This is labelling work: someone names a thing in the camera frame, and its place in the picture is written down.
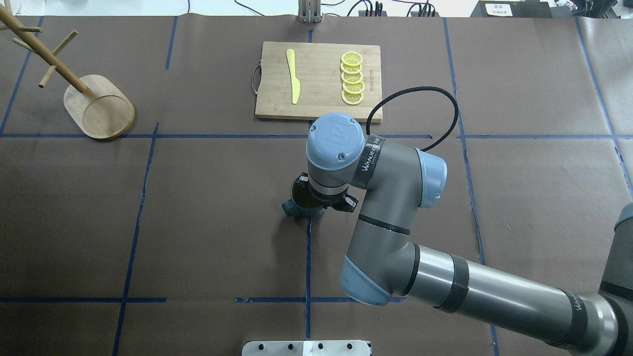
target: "label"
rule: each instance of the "label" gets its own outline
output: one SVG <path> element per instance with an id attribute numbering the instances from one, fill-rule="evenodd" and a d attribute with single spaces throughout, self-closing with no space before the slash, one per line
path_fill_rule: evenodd
<path id="1" fill-rule="evenodd" d="M 385 142 L 383 137 L 378 135 L 370 135 L 365 143 L 365 148 L 360 155 L 356 172 L 352 178 L 352 185 L 361 189 L 367 188 L 367 183 L 373 176 L 373 170 L 376 169 L 376 162 L 380 156 L 382 144 Z"/>
<path id="2" fill-rule="evenodd" d="M 369 91 L 373 91 L 373 69 L 369 70 Z"/>
<path id="3" fill-rule="evenodd" d="M 491 16 L 512 16 L 510 4 L 486 4 L 486 12 Z"/>

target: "black band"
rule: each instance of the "black band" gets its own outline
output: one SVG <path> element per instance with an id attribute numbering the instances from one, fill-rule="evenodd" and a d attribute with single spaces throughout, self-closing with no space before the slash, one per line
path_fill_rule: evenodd
<path id="1" fill-rule="evenodd" d="M 600 290 L 633 302 L 633 291 L 629 288 L 602 281 L 602 283 L 600 283 Z"/>
<path id="2" fill-rule="evenodd" d="M 470 271 L 468 269 L 468 262 L 459 256 L 451 255 L 453 259 L 453 285 L 451 291 L 448 293 L 446 300 L 439 307 L 434 307 L 437 310 L 442 310 L 447 313 L 455 313 L 461 307 L 461 304 L 466 299 L 468 294 L 468 282 L 470 281 Z"/>
<path id="3" fill-rule="evenodd" d="M 560 345 L 573 345 L 579 346 L 582 338 L 585 336 L 587 332 L 587 308 L 585 307 L 585 303 L 580 299 L 579 296 L 562 290 L 567 298 L 569 299 L 569 303 L 572 306 L 572 323 L 569 325 L 569 331 L 567 331 L 567 335 L 556 343 L 547 343 L 551 346 L 560 346 Z"/>
<path id="4" fill-rule="evenodd" d="M 618 338 L 615 340 L 613 350 L 611 350 L 611 353 L 607 356 L 624 356 L 624 351 L 626 351 L 627 343 L 629 342 L 629 323 L 627 322 L 627 316 L 615 300 L 606 295 L 601 296 L 611 305 L 615 319 L 618 321 Z"/>
<path id="5" fill-rule="evenodd" d="M 411 234 L 411 230 L 407 230 L 404 227 L 399 227 L 395 225 L 388 224 L 384 221 L 376 220 L 370 218 L 369 216 L 365 216 L 363 214 L 358 214 L 358 220 L 368 222 L 371 225 L 376 225 L 378 227 L 382 227 L 383 229 L 391 230 L 393 232 L 397 232 L 398 234 L 409 235 Z"/>
<path id="6" fill-rule="evenodd" d="M 352 185 L 354 187 L 361 189 L 367 188 L 367 184 L 373 176 L 373 171 L 376 169 L 376 162 L 378 162 L 378 157 L 380 156 L 384 142 L 384 137 L 378 135 L 369 136 L 365 143 L 365 148 L 363 148 L 363 152 L 360 154 L 356 172 L 352 178 Z"/>
<path id="7" fill-rule="evenodd" d="M 347 188 L 340 192 L 339 194 L 335 194 L 335 195 L 327 195 L 327 194 L 323 194 L 321 192 L 319 192 L 318 190 L 316 190 L 312 184 L 308 184 L 308 190 L 310 191 L 310 194 L 315 197 L 318 201 L 320 201 L 321 203 L 327 204 L 327 205 L 331 205 L 331 204 L 335 204 L 338 203 L 339 201 L 343 200 L 345 198 L 345 194 L 347 194 L 348 190 Z"/>
<path id="8" fill-rule="evenodd" d="M 411 291 L 411 287 L 413 287 L 415 278 L 418 275 L 418 268 L 420 267 L 420 247 L 416 243 L 413 244 L 413 247 L 415 248 L 415 259 L 413 260 L 413 270 L 411 270 L 411 277 L 409 277 L 409 283 L 406 285 L 404 292 L 402 292 L 403 296 L 409 294 L 409 292 Z"/>

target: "wooden peg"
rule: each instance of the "wooden peg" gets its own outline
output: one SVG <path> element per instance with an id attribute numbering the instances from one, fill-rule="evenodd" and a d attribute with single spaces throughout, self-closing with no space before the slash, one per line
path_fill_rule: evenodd
<path id="1" fill-rule="evenodd" d="M 22 27 L 20 29 L 22 32 L 42 32 L 41 27 Z"/>
<path id="2" fill-rule="evenodd" d="M 33 52 L 33 53 L 37 54 L 37 53 L 36 53 L 36 52 L 35 52 L 35 51 L 34 51 L 34 50 L 33 50 L 33 49 L 32 49 L 32 48 L 28 45 L 28 44 L 24 43 L 24 42 L 23 42 L 23 41 L 21 41 L 21 40 L 19 40 L 19 39 L 17 39 L 17 38 L 14 38 L 14 39 L 13 39 L 13 42 L 15 42 L 16 44 L 21 45 L 22 47 L 24 47 L 24 48 L 28 49 L 28 50 L 29 50 L 29 51 L 31 51 L 31 52 Z"/>
<path id="3" fill-rule="evenodd" d="M 57 46 L 56 49 L 53 50 L 53 55 L 57 55 L 59 52 L 61 52 L 62 49 L 64 49 L 64 47 L 66 47 L 66 45 L 73 39 L 75 38 L 75 36 L 78 34 L 78 32 L 76 30 L 73 30 L 73 32 L 70 32 L 70 35 L 66 36 L 66 38 L 64 39 L 64 41 L 62 41 L 59 46 Z"/>
<path id="4" fill-rule="evenodd" d="M 51 65 L 48 70 L 46 71 L 46 74 L 44 74 L 44 78 L 42 78 L 42 81 L 39 84 L 40 88 L 43 88 L 46 83 L 48 83 L 48 80 L 51 78 L 51 75 L 53 75 L 53 72 L 55 72 L 55 69 L 57 69 L 56 65 Z"/>
<path id="5" fill-rule="evenodd" d="M 22 32 L 20 29 L 24 27 L 15 16 L 13 16 L 4 6 L 0 6 L 0 21 L 4 22 L 7 27 L 13 31 L 24 43 L 28 46 L 29 50 L 37 53 L 42 59 L 49 65 L 57 66 L 56 71 L 66 79 L 70 85 L 75 87 L 78 92 L 84 92 L 88 90 L 88 87 L 82 83 L 82 81 L 62 62 L 53 52 L 48 49 L 42 41 L 29 32 Z"/>

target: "yellow knife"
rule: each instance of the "yellow knife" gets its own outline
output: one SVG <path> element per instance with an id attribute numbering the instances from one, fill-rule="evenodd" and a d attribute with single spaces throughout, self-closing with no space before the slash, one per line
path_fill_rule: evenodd
<path id="1" fill-rule="evenodd" d="M 299 101 L 299 93 L 301 92 L 301 82 L 297 79 L 297 75 L 294 71 L 294 49 L 289 48 L 285 52 L 285 57 L 288 59 L 288 68 L 290 69 L 290 83 L 292 85 L 292 103 L 296 104 Z"/>

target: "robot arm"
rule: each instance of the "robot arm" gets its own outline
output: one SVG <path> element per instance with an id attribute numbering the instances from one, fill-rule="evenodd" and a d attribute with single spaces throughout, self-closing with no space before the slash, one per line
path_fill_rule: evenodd
<path id="1" fill-rule="evenodd" d="M 365 138 L 342 113 L 313 124 L 306 154 L 307 189 L 324 206 L 350 199 L 350 185 L 367 190 L 339 281 L 351 298 L 381 306 L 407 295 L 575 355 L 633 355 L 633 205 L 617 225 L 600 294 L 579 296 L 408 241 L 418 207 L 444 189 L 441 158 Z"/>

